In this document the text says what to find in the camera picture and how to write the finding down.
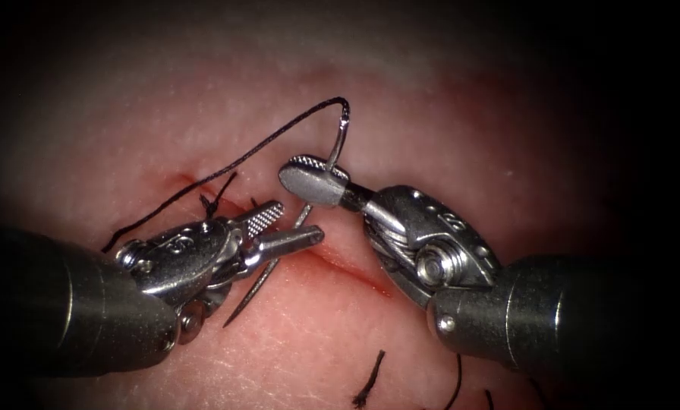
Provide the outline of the right arm needle driver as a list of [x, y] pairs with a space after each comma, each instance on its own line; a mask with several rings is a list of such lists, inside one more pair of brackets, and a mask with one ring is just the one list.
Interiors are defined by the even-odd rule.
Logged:
[[364, 219], [383, 270], [420, 308], [443, 289], [488, 291], [501, 265], [480, 234], [436, 198], [408, 185], [347, 184], [340, 204]]

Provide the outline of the left arm needle driver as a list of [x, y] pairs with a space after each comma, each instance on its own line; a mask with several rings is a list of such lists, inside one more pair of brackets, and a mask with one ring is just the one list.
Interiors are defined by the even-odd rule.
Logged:
[[230, 266], [244, 241], [240, 225], [225, 218], [191, 222], [147, 240], [126, 242], [115, 255], [142, 293], [174, 309], [178, 318], [174, 343], [192, 342], [204, 322], [231, 290]]

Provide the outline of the left arm needle driver jaw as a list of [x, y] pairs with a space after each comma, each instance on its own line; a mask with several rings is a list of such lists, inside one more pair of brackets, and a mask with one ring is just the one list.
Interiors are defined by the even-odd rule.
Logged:
[[285, 206], [277, 200], [269, 200], [231, 219], [231, 225], [242, 231], [242, 236], [253, 239], [282, 217]]
[[271, 260], [318, 245], [324, 238], [325, 232], [317, 225], [258, 235], [241, 251], [241, 265], [246, 270], [255, 270]]

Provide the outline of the right arm needle driver jaw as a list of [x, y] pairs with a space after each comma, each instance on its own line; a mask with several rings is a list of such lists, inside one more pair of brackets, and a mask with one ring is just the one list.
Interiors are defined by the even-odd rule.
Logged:
[[329, 167], [325, 171], [289, 162], [279, 170], [279, 181], [290, 193], [315, 205], [337, 206], [350, 180], [334, 176]]
[[[289, 159], [289, 163], [293, 165], [303, 165], [303, 166], [309, 166], [313, 169], [319, 169], [320, 171], [325, 171], [326, 170], [326, 165], [327, 162], [325, 159], [320, 158], [318, 156], [310, 155], [310, 154], [300, 154], [293, 156]], [[332, 168], [331, 173], [344, 180], [350, 180], [351, 176], [349, 173], [347, 173], [344, 169], [342, 169], [339, 166], [334, 166]]]

